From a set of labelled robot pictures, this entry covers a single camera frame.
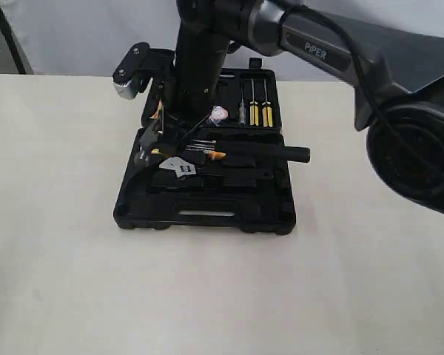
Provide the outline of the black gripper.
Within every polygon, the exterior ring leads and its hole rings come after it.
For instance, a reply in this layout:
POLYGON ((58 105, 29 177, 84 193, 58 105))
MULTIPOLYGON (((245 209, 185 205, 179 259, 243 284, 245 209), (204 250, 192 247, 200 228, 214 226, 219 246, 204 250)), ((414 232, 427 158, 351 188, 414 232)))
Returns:
POLYGON ((181 23, 175 53, 149 49, 152 83, 147 129, 154 147, 174 154, 192 126, 212 111, 215 88, 232 42, 253 50, 250 17, 257 1, 177 1, 181 23), (151 115, 162 100, 163 114, 151 115))

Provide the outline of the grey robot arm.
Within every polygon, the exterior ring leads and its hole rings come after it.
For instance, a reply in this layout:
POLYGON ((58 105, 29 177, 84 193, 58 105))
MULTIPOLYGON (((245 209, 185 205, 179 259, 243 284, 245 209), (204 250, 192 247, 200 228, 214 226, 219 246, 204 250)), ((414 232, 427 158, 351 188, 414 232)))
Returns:
POLYGON ((394 192, 444 214, 444 38, 292 1, 178 1, 175 66, 164 106, 184 144, 212 110, 229 46, 288 52, 354 89, 354 127, 394 192))

